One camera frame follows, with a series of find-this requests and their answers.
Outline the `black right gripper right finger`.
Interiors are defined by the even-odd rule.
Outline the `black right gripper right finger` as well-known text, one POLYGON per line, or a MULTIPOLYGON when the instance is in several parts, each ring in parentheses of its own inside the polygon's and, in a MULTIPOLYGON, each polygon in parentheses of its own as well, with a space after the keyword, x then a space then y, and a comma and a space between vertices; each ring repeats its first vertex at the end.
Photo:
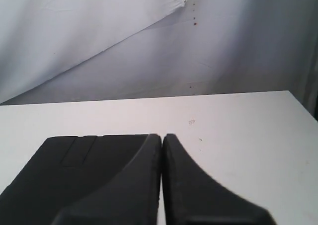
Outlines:
POLYGON ((274 225, 270 213, 210 177, 175 134, 162 144, 162 187, 168 225, 274 225))

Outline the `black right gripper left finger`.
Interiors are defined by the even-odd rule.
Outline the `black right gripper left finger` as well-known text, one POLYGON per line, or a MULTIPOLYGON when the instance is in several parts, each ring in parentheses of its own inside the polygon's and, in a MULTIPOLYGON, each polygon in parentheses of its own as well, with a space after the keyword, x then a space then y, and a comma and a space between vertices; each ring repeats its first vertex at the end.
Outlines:
POLYGON ((54 225, 156 225, 161 138, 149 134, 128 164, 107 184, 61 209, 54 225))

